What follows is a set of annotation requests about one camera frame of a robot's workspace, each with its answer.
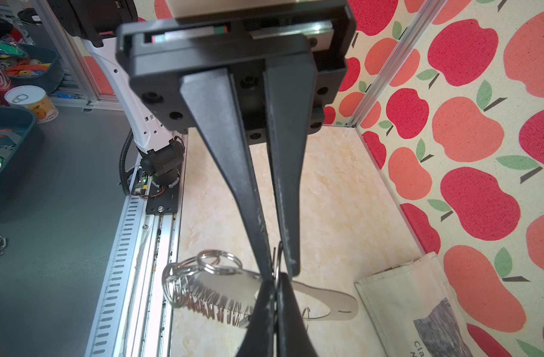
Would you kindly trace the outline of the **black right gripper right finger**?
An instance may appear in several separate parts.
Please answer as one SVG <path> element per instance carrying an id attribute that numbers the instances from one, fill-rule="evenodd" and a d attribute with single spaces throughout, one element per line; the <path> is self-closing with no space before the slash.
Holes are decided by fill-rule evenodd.
<path id="1" fill-rule="evenodd" d="M 276 349 L 278 356 L 317 356 L 308 333 L 290 278 L 286 273 L 279 275 L 276 293 Z"/>

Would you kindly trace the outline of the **metal key organizer plate with rings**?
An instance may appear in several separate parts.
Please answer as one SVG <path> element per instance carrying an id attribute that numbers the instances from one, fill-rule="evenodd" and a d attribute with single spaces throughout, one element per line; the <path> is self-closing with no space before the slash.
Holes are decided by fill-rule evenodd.
<path id="1" fill-rule="evenodd" d="M 204 318 L 246 328 L 261 288 L 261 275 L 243 268 L 242 261 L 226 251 L 208 249 L 163 270 L 162 287 L 175 309 L 187 308 Z M 357 300 L 349 294 L 292 282 L 297 297 L 320 305 L 315 315 L 303 309 L 306 321 L 349 321 L 357 316 Z"/>

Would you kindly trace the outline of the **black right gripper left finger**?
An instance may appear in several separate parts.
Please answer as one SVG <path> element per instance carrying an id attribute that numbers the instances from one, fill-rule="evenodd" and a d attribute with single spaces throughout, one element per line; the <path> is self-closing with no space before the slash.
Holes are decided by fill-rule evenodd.
<path id="1" fill-rule="evenodd" d="M 276 289 L 273 281 L 264 281 L 258 293 L 254 313 L 237 357 L 273 355 Z"/>

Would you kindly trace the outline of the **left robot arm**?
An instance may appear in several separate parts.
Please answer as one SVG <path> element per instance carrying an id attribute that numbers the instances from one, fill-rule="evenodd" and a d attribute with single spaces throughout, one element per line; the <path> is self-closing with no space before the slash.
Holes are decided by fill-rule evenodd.
<path id="1" fill-rule="evenodd" d="M 272 263 L 250 154 L 266 144 L 290 277 L 300 273 L 300 182 L 310 134 L 346 75 L 357 22 L 347 1 L 169 1 L 141 22 L 134 1 L 50 1 L 119 100 L 142 166 L 176 178 L 195 128 L 239 208 L 258 268 Z"/>

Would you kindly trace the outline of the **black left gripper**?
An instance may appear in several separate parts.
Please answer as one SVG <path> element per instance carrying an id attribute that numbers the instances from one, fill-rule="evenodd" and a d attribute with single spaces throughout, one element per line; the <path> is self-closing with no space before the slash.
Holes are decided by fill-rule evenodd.
<path id="1" fill-rule="evenodd" d="M 306 1 L 120 25 L 116 59 L 167 128 L 196 125 L 231 190 L 259 272 L 273 278 L 249 145 L 267 148 L 288 275 L 300 274 L 300 182 L 308 133 L 346 76 L 347 1 Z"/>

